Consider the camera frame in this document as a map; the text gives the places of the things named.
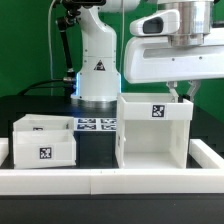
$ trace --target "green backdrop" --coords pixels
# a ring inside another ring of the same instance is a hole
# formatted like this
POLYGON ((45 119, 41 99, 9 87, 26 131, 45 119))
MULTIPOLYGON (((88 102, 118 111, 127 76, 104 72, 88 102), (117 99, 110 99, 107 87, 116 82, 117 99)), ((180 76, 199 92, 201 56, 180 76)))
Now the green backdrop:
MULTIPOLYGON (((0 1, 0 96, 17 94, 35 82, 50 79, 48 52, 47 17, 51 0, 7 0, 0 1)), ((125 43, 131 38, 129 23, 137 18, 150 15, 155 5, 144 2, 134 12, 125 14, 125 43)), ((52 14, 52 46, 54 55, 54 77, 65 74, 65 61, 60 36, 54 21, 64 15, 64 9, 58 7, 52 14)), ((120 62, 121 14, 101 14, 102 20, 117 32, 117 68, 120 62)), ((224 0, 214 7, 214 20, 224 20, 224 0)), ((80 27, 69 29, 69 42, 72 50, 74 68, 81 68, 82 43, 80 27)), ((189 85, 179 82, 178 92, 186 93, 189 85)), ((125 92, 166 92, 165 83, 130 85, 122 79, 122 91, 125 92)), ((224 79, 203 80, 195 103, 224 122, 224 79)), ((50 94, 46 90, 32 91, 29 94, 50 94)))

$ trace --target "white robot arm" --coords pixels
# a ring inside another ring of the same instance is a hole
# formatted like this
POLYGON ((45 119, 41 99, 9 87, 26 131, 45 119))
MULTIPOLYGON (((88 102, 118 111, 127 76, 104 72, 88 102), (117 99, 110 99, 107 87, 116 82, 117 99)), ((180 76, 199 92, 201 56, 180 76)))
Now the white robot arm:
POLYGON ((134 21, 126 48, 130 83, 224 77, 224 28, 211 28, 212 0, 158 0, 159 10, 134 21))
POLYGON ((72 9, 68 11, 67 17, 71 13, 75 14, 83 40, 83 64, 76 75, 76 91, 72 94, 72 100, 94 107, 113 104, 121 89, 121 78, 116 69, 117 37, 115 31, 99 19, 98 13, 134 10, 140 0, 107 0, 105 5, 99 3, 103 6, 89 5, 92 7, 88 7, 87 2, 80 4, 81 1, 77 0, 67 1, 62 1, 65 7, 72 9), (75 13, 67 1, 72 2, 72 6, 80 6, 75 13))

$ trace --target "yellow warning triangle sticker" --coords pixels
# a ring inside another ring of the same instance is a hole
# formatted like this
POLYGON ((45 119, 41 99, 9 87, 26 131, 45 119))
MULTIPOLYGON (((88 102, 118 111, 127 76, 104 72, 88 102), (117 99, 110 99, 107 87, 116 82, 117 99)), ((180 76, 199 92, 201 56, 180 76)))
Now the yellow warning triangle sticker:
POLYGON ((96 67, 94 68, 95 71, 106 71, 103 62, 100 60, 96 67))

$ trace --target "white bin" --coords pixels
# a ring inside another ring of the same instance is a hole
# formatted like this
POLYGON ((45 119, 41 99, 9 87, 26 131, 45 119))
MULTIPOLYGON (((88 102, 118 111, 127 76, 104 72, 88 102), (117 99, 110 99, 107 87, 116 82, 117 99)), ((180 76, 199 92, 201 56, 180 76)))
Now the white bin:
POLYGON ((14 122, 14 131, 45 131, 65 130, 74 131, 74 118, 67 116, 51 116, 27 114, 14 122))
POLYGON ((171 94, 120 94, 116 158, 120 168, 186 168, 193 104, 171 94))
POLYGON ((70 130, 13 132, 14 168, 75 165, 76 143, 70 130))

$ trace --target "white cable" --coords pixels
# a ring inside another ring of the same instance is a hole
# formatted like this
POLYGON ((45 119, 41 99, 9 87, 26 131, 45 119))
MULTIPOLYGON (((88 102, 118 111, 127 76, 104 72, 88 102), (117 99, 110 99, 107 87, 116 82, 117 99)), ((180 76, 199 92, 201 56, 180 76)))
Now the white cable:
POLYGON ((124 8, 125 0, 122 0, 122 37, 121 37, 121 55, 120 55, 120 68, 119 73, 121 74, 122 70, 122 62, 123 62, 123 53, 124 53, 124 35, 125 35, 125 8, 124 8))
POLYGON ((52 55, 52 42, 51 42, 51 14, 52 9, 57 0, 53 0, 49 11, 48 11, 48 46, 49 46, 49 57, 50 57, 50 75, 51 79, 54 79, 54 70, 53 70, 53 55, 52 55))

